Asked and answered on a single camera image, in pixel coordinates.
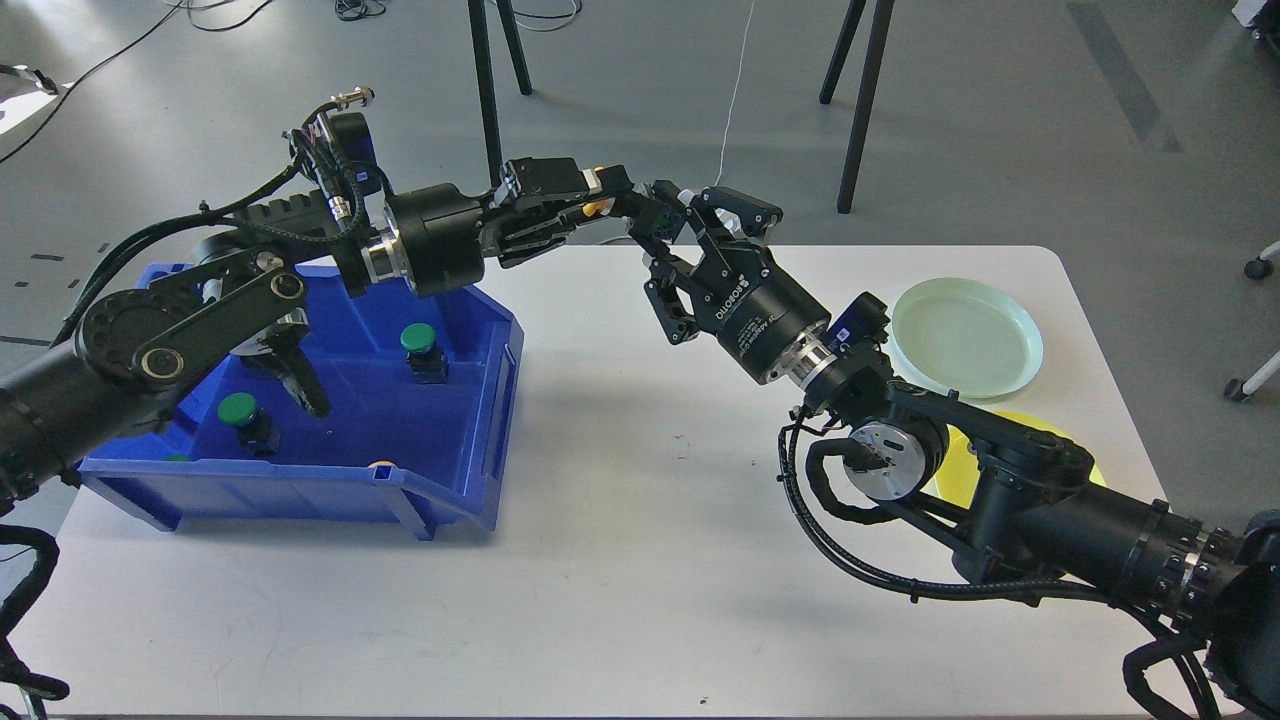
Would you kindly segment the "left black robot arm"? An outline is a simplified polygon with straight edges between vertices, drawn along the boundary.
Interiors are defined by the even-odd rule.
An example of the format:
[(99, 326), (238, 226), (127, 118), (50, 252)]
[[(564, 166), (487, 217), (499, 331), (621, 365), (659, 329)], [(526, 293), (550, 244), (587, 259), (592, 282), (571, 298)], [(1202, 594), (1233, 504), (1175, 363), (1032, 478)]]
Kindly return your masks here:
[(403, 281), (428, 299), (556, 247), (632, 188), (622, 167), (509, 161), (467, 196), (453, 184), (396, 193), (361, 109), (330, 97), (285, 133), (291, 163), (247, 197), (134, 233), (91, 273), (52, 346), (3, 378), (3, 511), (106, 442), (163, 430), (179, 402), (238, 348), (310, 415), (330, 402), (305, 356), (300, 265), (335, 261), (346, 292)]

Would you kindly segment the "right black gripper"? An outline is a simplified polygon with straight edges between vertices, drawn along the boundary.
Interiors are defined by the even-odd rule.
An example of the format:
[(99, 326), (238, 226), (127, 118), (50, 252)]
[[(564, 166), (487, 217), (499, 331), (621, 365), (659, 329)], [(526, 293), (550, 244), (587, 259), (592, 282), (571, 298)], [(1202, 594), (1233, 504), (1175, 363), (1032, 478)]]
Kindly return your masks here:
[[(831, 319), (767, 249), (785, 211), (727, 186), (681, 190), (680, 202), (704, 255), (695, 266), (669, 251), (644, 258), (645, 293), (664, 337), (681, 345), (708, 332), (758, 384), (776, 380), (794, 342)], [(692, 311), (678, 296), (690, 288)]]

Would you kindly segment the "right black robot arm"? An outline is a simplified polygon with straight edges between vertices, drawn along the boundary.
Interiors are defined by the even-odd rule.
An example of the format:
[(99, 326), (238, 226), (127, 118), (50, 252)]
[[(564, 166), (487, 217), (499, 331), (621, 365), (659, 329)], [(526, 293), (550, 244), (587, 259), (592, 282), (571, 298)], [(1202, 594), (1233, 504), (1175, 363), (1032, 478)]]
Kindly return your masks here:
[(780, 482), (809, 541), (840, 570), (911, 601), (1106, 603), (1151, 641), (1123, 660), (1152, 717), (1183, 711), (1147, 671), (1171, 662), (1202, 719), (1212, 687), (1277, 716), (1277, 520), (1211, 530), (1091, 480), (1073, 441), (893, 373), (872, 293), (831, 316), (774, 260), (777, 206), (721, 187), (641, 191), (628, 233), (649, 255), (655, 315), (675, 345), (705, 332), (760, 384), (803, 402), (780, 432)]

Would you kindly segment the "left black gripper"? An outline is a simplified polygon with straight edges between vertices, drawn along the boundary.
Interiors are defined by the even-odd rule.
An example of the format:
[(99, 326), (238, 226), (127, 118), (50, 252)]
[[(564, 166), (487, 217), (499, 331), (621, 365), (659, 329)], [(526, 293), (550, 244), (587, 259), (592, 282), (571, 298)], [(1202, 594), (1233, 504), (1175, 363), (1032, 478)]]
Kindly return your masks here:
[[(634, 188), (622, 165), (582, 169), (572, 158), (509, 159), (500, 168), (495, 258), (509, 269), (549, 252), (580, 225), (598, 220), (600, 205)], [(485, 274), (480, 197), (454, 184), (434, 184), (387, 199), (387, 219), (403, 250), (402, 275), (426, 299), (477, 283)]]

